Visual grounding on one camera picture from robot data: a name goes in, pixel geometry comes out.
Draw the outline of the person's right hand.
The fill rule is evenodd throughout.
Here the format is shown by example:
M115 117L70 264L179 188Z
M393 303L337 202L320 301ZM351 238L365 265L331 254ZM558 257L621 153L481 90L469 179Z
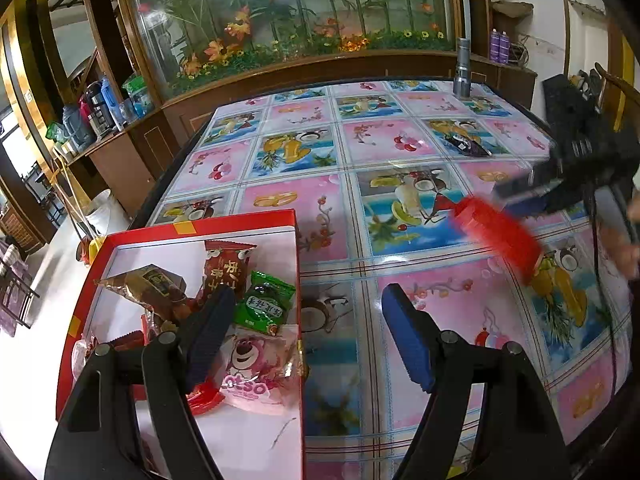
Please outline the person's right hand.
M629 231L639 225L639 197L629 206L608 189L596 193L598 237L608 258L629 281L639 278L639 240Z

